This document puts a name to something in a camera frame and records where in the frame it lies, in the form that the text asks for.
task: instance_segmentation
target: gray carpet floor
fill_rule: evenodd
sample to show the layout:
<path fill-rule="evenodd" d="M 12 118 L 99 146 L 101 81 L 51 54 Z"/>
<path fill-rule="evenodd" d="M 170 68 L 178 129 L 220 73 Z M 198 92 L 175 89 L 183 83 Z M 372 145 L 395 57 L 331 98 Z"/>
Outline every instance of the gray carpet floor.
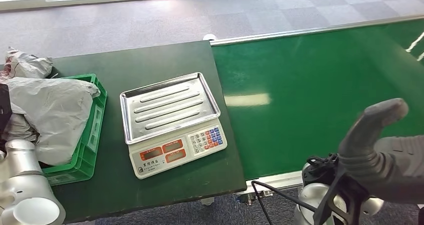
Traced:
<path fill-rule="evenodd" d="M 232 38 L 424 14 L 424 0 L 141 0 L 0 12 L 0 51 L 66 57 L 201 40 Z M 264 199 L 274 224 L 293 222 L 294 204 Z M 386 203 L 364 225 L 417 224 L 418 207 Z M 187 202 L 80 225 L 267 224 L 255 202 L 234 195 L 211 206 Z"/>
<path fill-rule="evenodd" d="M 297 190 L 287 191 L 296 196 Z M 264 205 L 274 225 L 292 225 L 295 204 L 277 195 L 265 197 Z M 386 202 L 379 213 L 361 219 L 361 225 L 417 225 L 416 205 Z M 258 201 L 239 204 L 234 195 L 215 198 L 210 206 L 186 202 L 132 212 L 120 217 L 100 218 L 79 225 L 267 225 Z"/>
<path fill-rule="evenodd" d="M 424 14 L 424 0 L 140 0 L 0 13 L 8 46 L 64 57 Z"/>

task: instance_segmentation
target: stainless steel tray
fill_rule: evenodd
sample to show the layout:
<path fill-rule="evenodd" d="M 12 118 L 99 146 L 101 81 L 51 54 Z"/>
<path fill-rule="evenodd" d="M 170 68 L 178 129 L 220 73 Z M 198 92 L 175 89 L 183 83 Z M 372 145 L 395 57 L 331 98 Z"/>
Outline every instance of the stainless steel tray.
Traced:
<path fill-rule="evenodd" d="M 128 145 L 218 118 L 221 114 L 200 72 L 120 94 Z"/>

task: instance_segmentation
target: black cable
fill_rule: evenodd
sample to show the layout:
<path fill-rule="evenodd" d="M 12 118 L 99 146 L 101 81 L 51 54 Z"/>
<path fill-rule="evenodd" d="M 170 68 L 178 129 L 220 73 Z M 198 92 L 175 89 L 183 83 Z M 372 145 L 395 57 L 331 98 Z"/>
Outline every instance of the black cable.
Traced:
<path fill-rule="evenodd" d="M 296 203 L 296 204 L 298 204 L 298 205 L 300 205 L 300 206 L 302 206 L 302 207 L 304 207 L 304 208 L 308 209 L 308 210 L 309 210 L 309 211 L 311 211 L 311 212 L 315 212 L 315 211 L 317 210 L 317 208 L 316 208 L 316 207 L 313 207 L 313 206 L 311 206 L 311 205 L 307 204 L 306 202 L 303 202 L 303 201 L 301 201 L 301 200 L 299 200 L 299 199 L 297 199 L 297 198 L 295 198 L 295 197 L 292 197 L 292 196 L 290 196 L 290 195 L 287 195 L 287 194 L 285 194 L 285 193 L 281 192 L 280 190 L 278 190 L 277 188 L 275 188 L 275 187 L 273 187 L 273 186 L 270 186 L 270 185 L 268 185 L 268 184 L 266 184 L 266 183 L 263 183 L 263 182 L 260 182 L 260 181 L 252 181 L 252 182 L 251 182 L 251 185 L 252 185 L 252 187 L 253 187 L 254 193 L 256 194 L 257 200 L 259 201 L 259 204 L 260 204 L 260 206 L 262 207 L 263 213 L 265 214 L 265 217 L 266 217 L 266 219 L 268 220 L 268 223 L 269 223 L 270 225 L 273 225 L 273 223 L 271 222 L 270 216 L 268 215 L 267 211 L 265 210 L 264 204 L 262 203 L 262 199 L 261 199 L 261 197 L 259 196 L 259 192 L 258 192 L 258 190 L 256 189 L 255 184 L 257 184 L 257 185 L 259 185 L 259 186 L 262 186 L 262 187 L 264 187 L 264 188 L 267 188 L 267 189 L 269 189 L 269 190 L 273 191 L 274 193 L 276 193 L 276 194 L 278 194 L 278 195 L 282 196 L 283 198 L 286 198 L 286 199 L 288 199 L 288 200 L 290 200 L 290 201 L 292 201 L 292 202 L 294 202 L 294 203 Z"/>

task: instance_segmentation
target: table leg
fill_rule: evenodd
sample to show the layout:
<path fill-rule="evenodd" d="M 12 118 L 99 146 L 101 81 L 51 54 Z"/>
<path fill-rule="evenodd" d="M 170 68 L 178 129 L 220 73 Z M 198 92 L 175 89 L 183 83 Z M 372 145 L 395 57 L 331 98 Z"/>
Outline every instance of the table leg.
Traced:
<path fill-rule="evenodd" d="M 205 206 L 209 206 L 215 202 L 215 197 L 208 197 L 200 199 L 200 203 Z"/>

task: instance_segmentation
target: digital scale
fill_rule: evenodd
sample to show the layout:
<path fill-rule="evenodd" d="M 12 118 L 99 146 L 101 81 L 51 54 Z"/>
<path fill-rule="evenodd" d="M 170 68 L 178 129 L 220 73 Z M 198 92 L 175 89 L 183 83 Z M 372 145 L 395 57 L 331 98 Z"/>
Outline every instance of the digital scale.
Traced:
<path fill-rule="evenodd" d="M 227 147 L 220 109 L 200 72 L 125 91 L 120 104 L 139 179 Z"/>

